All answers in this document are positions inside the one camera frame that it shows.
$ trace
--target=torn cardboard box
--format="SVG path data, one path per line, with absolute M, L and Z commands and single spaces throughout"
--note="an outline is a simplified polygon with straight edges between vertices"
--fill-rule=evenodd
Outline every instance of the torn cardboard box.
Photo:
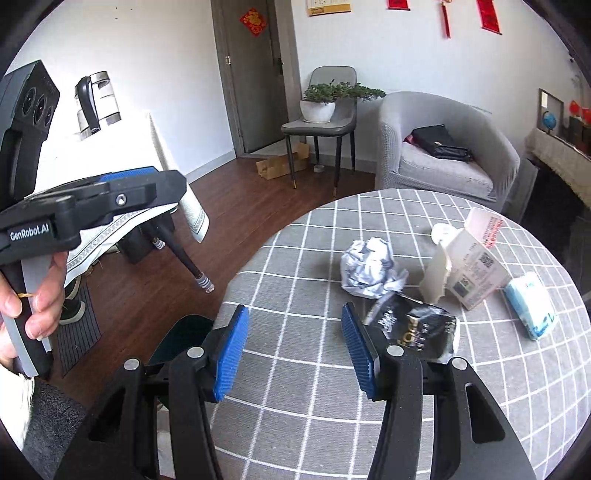
M 310 158 L 310 146 L 305 143 L 298 143 L 294 152 L 295 171 L 304 170 L 308 167 Z M 290 164 L 287 154 L 267 158 L 256 162 L 256 169 L 261 177 L 267 180 L 276 179 L 290 172 Z
M 419 285 L 426 303 L 436 303 L 447 287 L 472 310 L 495 289 L 507 285 L 509 272 L 488 251 L 495 246 L 502 223 L 498 213 L 473 208 L 463 229 L 449 232 L 438 241 L 435 256 Z

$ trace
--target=shoe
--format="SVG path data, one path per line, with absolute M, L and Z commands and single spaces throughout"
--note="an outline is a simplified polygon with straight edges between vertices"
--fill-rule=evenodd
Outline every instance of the shoe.
M 66 300 L 72 300 L 76 295 L 78 295 L 80 279 L 81 276 L 78 275 L 74 280 L 66 285 Z
M 78 299 L 64 301 L 61 310 L 60 325 L 68 325 L 77 322 L 82 318 L 86 311 L 86 303 Z

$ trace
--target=globe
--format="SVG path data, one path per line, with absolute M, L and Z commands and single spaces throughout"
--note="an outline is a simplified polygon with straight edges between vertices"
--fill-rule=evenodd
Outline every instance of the globe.
M 556 117 L 552 112 L 544 112 L 544 115 L 542 115 L 542 123 L 548 130 L 553 130 L 556 128 Z

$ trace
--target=crumpled paper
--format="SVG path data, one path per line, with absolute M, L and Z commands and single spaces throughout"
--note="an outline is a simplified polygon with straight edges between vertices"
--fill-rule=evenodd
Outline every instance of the crumpled paper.
M 401 291 L 408 271 L 399 268 L 390 245 L 381 238 L 356 240 L 340 259 L 341 286 L 351 295 L 378 299 Z

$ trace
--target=gray tablecloth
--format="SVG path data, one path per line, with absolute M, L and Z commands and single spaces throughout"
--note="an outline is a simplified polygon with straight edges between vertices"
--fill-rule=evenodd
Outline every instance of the gray tablecloth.
M 462 227 L 478 206 L 446 194 L 383 190 L 318 208 L 274 235 L 230 283 L 217 324 L 235 306 L 251 310 L 248 343 L 226 400 L 210 409 L 226 480 L 366 478 L 385 403 L 360 391 L 340 327 L 353 301 L 340 287 L 339 261 L 354 240 L 391 242 L 417 285 L 434 251 L 432 225 Z M 461 325 L 458 354 L 501 405 L 538 478 L 558 464 L 589 416 L 591 328 L 564 268 L 527 231 L 507 220 L 493 249 L 513 276 L 536 271 L 560 323 L 541 342 L 528 339 L 501 290 L 468 312 L 451 294 L 439 303 Z M 433 399 L 424 397 L 417 478 L 429 478 Z

